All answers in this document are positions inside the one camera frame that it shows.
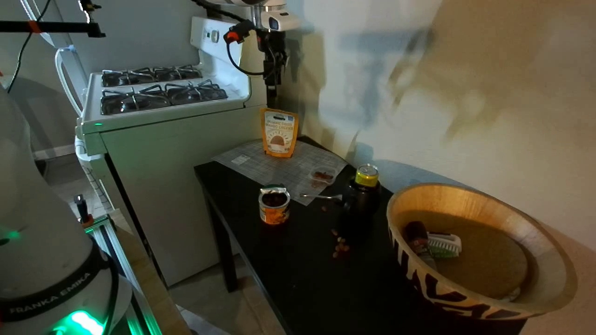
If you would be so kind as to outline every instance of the stovetop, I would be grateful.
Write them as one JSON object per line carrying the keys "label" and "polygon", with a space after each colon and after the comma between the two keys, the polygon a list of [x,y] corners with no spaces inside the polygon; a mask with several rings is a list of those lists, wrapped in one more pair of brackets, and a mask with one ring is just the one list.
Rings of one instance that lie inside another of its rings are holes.
{"label": "stovetop", "polygon": [[101,85],[103,116],[228,99],[224,88],[192,66],[103,72]]}

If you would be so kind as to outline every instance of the black table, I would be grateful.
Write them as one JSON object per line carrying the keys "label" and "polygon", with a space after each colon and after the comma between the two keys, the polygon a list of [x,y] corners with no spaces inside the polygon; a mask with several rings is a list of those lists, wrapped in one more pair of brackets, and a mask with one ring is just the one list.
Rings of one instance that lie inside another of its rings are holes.
{"label": "black table", "polygon": [[[520,334],[524,323],[479,323],[438,312],[412,289],[391,254],[386,204],[349,254],[334,260],[332,230],[339,207],[317,200],[291,204],[285,226],[259,220],[261,185],[218,163],[196,168],[211,211],[224,278],[239,287],[231,241],[287,334]],[[354,176],[347,166],[324,194],[337,194]]]}

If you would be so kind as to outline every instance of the white stove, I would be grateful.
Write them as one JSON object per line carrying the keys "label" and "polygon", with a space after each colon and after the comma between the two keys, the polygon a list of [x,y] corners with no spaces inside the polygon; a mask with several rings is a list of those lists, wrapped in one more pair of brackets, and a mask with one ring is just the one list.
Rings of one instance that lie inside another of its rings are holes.
{"label": "white stove", "polygon": [[[265,83],[237,72],[214,40],[229,27],[194,19],[200,66],[92,75],[79,120],[77,153],[92,187],[106,211],[123,213],[123,230],[142,239],[166,286],[218,261],[194,166],[261,137]],[[261,53],[244,49],[231,45],[235,62],[263,68]]]}

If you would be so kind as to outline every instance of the table leg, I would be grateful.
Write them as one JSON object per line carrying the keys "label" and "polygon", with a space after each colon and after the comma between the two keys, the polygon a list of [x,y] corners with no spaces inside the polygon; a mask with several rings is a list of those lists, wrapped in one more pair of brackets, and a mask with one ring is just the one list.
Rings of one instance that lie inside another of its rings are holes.
{"label": "table leg", "polygon": [[226,232],[224,222],[220,220],[220,217],[216,215],[216,211],[209,202],[207,202],[207,209],[209,209],[213,232],[216,235],[216,248],[218,248],[220,265],[224,271],[226,289],[228,293],[233,293],[239,289],[239,278],[237,278],[235,256],[229,245],[229,235]]}

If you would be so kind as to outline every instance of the patterned bowl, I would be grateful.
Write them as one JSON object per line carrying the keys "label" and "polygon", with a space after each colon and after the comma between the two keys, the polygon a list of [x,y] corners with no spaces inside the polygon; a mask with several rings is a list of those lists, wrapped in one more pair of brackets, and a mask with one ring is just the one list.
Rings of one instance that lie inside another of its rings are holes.
{"label": "patterned bowl", "polygon": [[[578,280],[565,252],[537,220],[486,194],[447,185],[412,187],[390,200],[388,222],[397,263],[425,300],[444,312],[477,321],[522,321],[574,299]],[[462,254],[431,261],[414,254],[404,235],[412,222],[429,233],[458,235]]]}

